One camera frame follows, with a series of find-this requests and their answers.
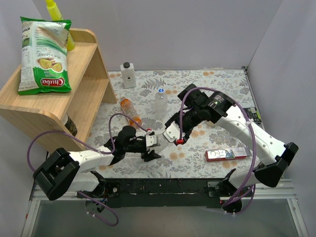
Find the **wall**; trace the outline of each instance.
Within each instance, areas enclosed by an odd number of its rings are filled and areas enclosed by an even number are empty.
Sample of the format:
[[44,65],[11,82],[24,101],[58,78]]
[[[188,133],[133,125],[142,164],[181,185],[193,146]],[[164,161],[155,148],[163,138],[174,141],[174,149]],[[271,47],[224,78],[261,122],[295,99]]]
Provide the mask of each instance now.
[[[40,17],[32,0],[0,1],[0,89],[21,62],[21,15]],[[29,143],[26,135],[0,117],[0,236],[22,233],[33,185],[26,162]],[[46,155],[38,146],[31,153],[34,166]]]
[[[44,0],[33,0],[50,19]],[[240,68],[282,0],[56,0],[73,26],[96,33],[108,70]]]
[[299,146],[287,175],[310,236],[316,236],[315,12],[315,1],[284,0],[249,65],[266,129]]

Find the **red and white box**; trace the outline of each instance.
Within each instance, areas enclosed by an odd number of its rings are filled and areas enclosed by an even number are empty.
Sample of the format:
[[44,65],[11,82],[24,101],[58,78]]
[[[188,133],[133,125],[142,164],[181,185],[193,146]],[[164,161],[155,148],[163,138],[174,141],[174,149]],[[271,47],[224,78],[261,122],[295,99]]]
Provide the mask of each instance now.
[[206,162],[245,159],[251,156],[251,151],[248,147],[236,147],[225,149],[214,149],[205,151]]

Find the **green and white chip bag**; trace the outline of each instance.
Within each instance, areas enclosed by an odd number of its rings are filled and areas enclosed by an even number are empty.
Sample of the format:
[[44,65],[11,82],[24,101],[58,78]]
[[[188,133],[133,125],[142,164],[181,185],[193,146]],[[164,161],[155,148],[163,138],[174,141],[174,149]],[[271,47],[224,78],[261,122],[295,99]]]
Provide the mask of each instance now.
[[67,39],[71,20],[21,17],[22,68],[19,95],[71,91],[67,73]]

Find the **white bottle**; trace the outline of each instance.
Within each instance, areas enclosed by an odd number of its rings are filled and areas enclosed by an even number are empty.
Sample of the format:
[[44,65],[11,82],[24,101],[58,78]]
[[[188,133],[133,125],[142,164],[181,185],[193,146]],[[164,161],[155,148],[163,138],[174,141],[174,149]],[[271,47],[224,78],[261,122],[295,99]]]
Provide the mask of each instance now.
[[168,97],[164,89],[160,88],[155,95],[155,115],[159,120],[163,120],[167,115]]
[[120,66],[125,89],[136,87],[136,77],[134,65],[132,63],[124,63]]

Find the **black bottle cap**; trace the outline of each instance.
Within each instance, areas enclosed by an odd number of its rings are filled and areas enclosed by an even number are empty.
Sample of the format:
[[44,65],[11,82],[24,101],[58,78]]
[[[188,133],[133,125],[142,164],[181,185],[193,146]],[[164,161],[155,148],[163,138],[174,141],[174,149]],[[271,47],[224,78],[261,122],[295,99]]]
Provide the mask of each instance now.
[[129,68],[129,66],[130,66],[129,62],[123,63],[123,67]]

